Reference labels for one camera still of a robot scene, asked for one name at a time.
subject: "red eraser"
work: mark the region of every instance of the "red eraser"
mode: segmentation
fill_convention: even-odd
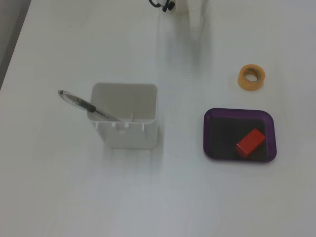
[[[237,143],[236,150],[243,158],[247,158],[265,139],[266,137],[255,128]]]

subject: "white pen holder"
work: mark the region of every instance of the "white pen holder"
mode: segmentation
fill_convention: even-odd
[[[110,148],[152,149],[158,141],[157,87],[152,84],[98,83],[91,104],[121,120],[105,121],[94,113],[88,118]]]

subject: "masking tape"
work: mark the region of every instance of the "masking tape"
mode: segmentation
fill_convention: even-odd
[[[249,81],[246,79],[246,75],[253,75],[257,80]],[[254,64],[249,64],[241,69],[238,76],[238,84],[245,90],[257,90],[262,86],[265,77],[266,74],[262,68]]]

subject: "black pen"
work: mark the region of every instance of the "black pen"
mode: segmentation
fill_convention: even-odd
[[[113,117],[112,115],[103,112],[99,108],[95,107],[94,105],[91,105],[89,102],[67,92],[64,90],[59,90],[58,91],[59,96],[66,102],[72,104],[73,106],[76,106],[80,109],[87,110],[91,113],[95,113],[96,115],[102,117],[103,119],[106,119],[108,121],[114,121],[114,122],[119,122],[116,117]]]

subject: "purple tray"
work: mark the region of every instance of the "purple tray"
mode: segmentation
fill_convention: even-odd
[[[250,159],[238,156],[234,149],[236,144],[252,129],[258,127],[266,136],[261,150]],[[204,116],[203,148],[213,159],[272,161],[277,155],[273,119],[267,112],[260,110],[210,109]]]

